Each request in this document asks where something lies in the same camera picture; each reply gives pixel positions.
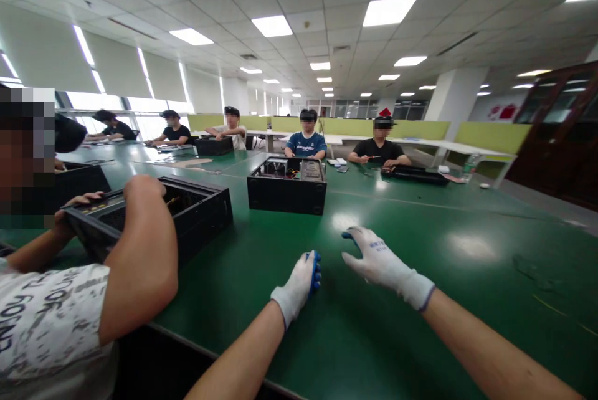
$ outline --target ceiling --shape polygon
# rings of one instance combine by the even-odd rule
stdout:
[[[581,63],[598,40],[598,0],[417,0],[400,24],[362,27],[370,0],[0,0],[83,29],[178,59],[221,76],[239,76],[251,87],[278,79],[270,92],[297,88],[323,98],[320,76],[332,76],[335,98],[398,97],[435,84],[457,67],[489,67],[486,90],[506,93],[516,74]],[[250,19],[284,14],[292,36],[265,38]],[[119,26],[114,18],[150,36]],[[191,46],[168,33],[192,27],[215,43]],[[476,32],[440,57],[439,52]],[[334,51],[348,45],[349,50]],[[254,54],[247,62],[240,54]],[[393,67],[401,57],[429,56],[416,67]],[[311,70],[310,62],[331,62],[330,71]],[[263,74],[248,75],[241,66]],[[401,74],[379,81],[382,74]]]

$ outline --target office room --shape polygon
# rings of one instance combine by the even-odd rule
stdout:
[[[594,398],[598,0],[0,0],[0,393]]]

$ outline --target hand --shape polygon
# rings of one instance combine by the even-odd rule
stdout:
[[[129,196],[147,196],[148,194],[159,195],[161,198],[166,194],[166,187],[158,179],[147,174],[133,176],[125,185],[123,196],[125,200]]]
[[[315,250],[309,254],[301,254],[301,257],[295,264],[287,284],[274,288],[270,298],[274,300],[285,319],[285,330],[291,325],[291,322],[297,319],[299,311],[305,305],[305,302],[311,297],[312,293],[320,288],[320,265],[319,253]]]
[[[73,205],[73,204],[89,204],[90,199],[99,200],[104,195],[103,191],[96,191],[95,193],[85,193],[83,196],[76,196],[72,198],[69,202],[64,204],[64,206]],[[74,236],[75,234],[65,221],[65,213],[63,210],[58,210],[54,213],[54,227],[53,230],[57,235],[60,236]]]
[[[434,283],[403,263],[370,229],[349,227],[343,232],[343,238],[352,238],[363,257],[357,259],[343,252],[343,260],[348,267],[367,282],[395,291],[417,311],[425,310],[434,291]]]

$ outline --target computer case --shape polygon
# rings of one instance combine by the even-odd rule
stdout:
[[[222,137],[216,140],[213,136],[198,138],[195,141],[198,156],[224,155],[233,150],[232,137]]]
[[[268,157],[247,176],[249,208],[322,215],[326,177],[319,160]]]
[[[183,265],[232,223],[229,189],[177,176],[158,180],[166,187],[164,201],[173,215],[179,265]],[[103,262],[125,228],[125,208],[123,190],[116,190],[101,201],[68,206],[64,211],[87,252]]]

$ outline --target black t-shirt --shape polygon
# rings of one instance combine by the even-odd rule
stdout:
[[[397,143],[393,143],[391,141],[385,140],[382,148],[379,148],[373,138],[368,140],[360,141],[355,149],[353,150],[354,153],[357,153],[359,157],[363,156],[382,156],[370,159],[369,161],[372,163],[381,163],[384,164],[387,160],[395,160],[405,155],[403,152],[403,148]]]
[[[191,138],[191,131],[189,131],[189,128],[187,128],[187,126],[183,125],[181,125],[181,127],[179,127],[178,130],[174,130],[169,126],[164,129],[162,134],[166,135],[169,140],[178,140],[182,136]]]
[[[133,132],[131,130],[131,128],[126,124],[123,123],[122,121],[119,121],[118,123],[116,123],[116,126],[112,127],[112,126],[108,126],[107,128],[105,128],[102,133],[104,135],[114,135],[115,133],[120,133],[123,135],[123,138],[125,140],[136,140],[137,137],[135,136],[135,132]]]

